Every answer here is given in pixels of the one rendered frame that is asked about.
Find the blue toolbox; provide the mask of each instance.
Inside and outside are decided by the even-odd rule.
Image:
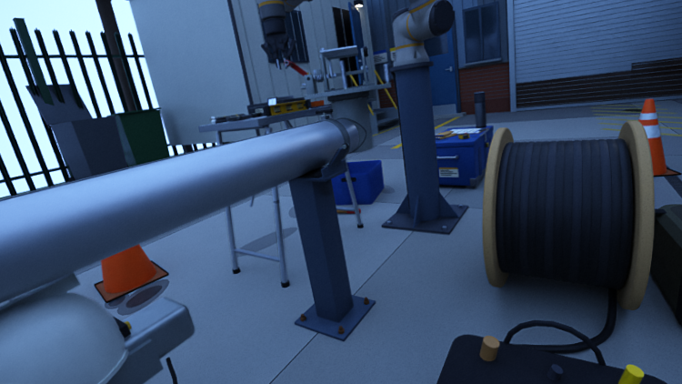
[[[440,185],[477,187],[486,171],[493,126],[460,127],[439,135],[436,155]]]
[[[356,161],[348,163],[348,170],[353,179],[357,204],[372,204],[384,190],[384,173],[381,171],[381,160]],[[334,199],[339,206],[353,204],[348,192],[346,175],[332,178]]]

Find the white dome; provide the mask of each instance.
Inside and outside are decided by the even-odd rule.
[[[0,311],[0,383],[107,383],[128,352],[114,318],[88,298],[27,299]]]

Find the utility pole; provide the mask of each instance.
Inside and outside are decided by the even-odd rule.
[[[133,98],[133,91],[128,84],[128,77],[125,74],[125,67],[123,65],[123,58],[118,51],[115,34],[118,34],[118,25],[114,15],[114,8],[111,6],[111,0],[95,0],[97,2],[97,10],[99,17],[102,19],[102,25],[105,28],[106,42],[109,44],[111,55],[114,57],[114,76],[118,79],[125,100],[125,110],[128,112],[136,111],[135,99]]]

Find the roller shutter door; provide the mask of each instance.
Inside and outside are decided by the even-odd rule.
[[[517,107],[682,95],[680,0],[515,0]]]

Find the concrete floor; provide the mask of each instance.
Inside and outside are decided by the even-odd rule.
[[[682,170],[682,104],[662,101],[657,107],[660,120],[680,122],[661,127],[667,134],[668,164]],[[488,114],[487,121],[510,128],[516,140],[615,137],[619,126],[613,124],[630,118],[618,111],[627,108]],[[473,118],[461,117],[441,130],[471,126]],[[441,188],[450,204],[469,205],[450,235],[381,228],[405,197],[406,186],[402,150],[396,147],[399,129],[385,130],[375,140],[375,148],[351,154],[349,161],[382,160],[385,190],[374,204],[362,206],[364,228],[358,229],[351,215],[338,219],[351,290],[376,300],[376,305],[344,342],[294,324],[313,297],[287,185],[280,186],[280,198],[289,288],[281,288],[276,262],[244,256],[239,259],[242,273],[231,273],[224,211],[142,245],[170,274],[161,296],[186,305],[195,324],[195,335],[168,354],[180,384],[435,383],[450,344],[460,335],[503,339],[515,325],[533,319],[558,321],[589,337],[603,328],[603,288],[520,276],[510,277],[503,288],[488,284],[481,235],[483,185]],[[654,181],[656,207],[682,204],[663,177]],[[276,255],[268,191],[257,196],[252,207],[248,201],[233,205],[233,218],[239,247]],[[74,292],[104,305],[93,288],[101,277],[99,267],[82,272],[81,286]],[[108,310],[125,320],[115,308]],[[557,330],[534,328],[517,334],[514,342],[576,340]],[[672,384],[682,375],[680,345],[682,327],[650,280],[640,309],[619,308],[616,329],[600,349],[607,365],[635,364]],[[570,356],[596,362],[591,352]],[[149,383],[172,382],[163,365]]]

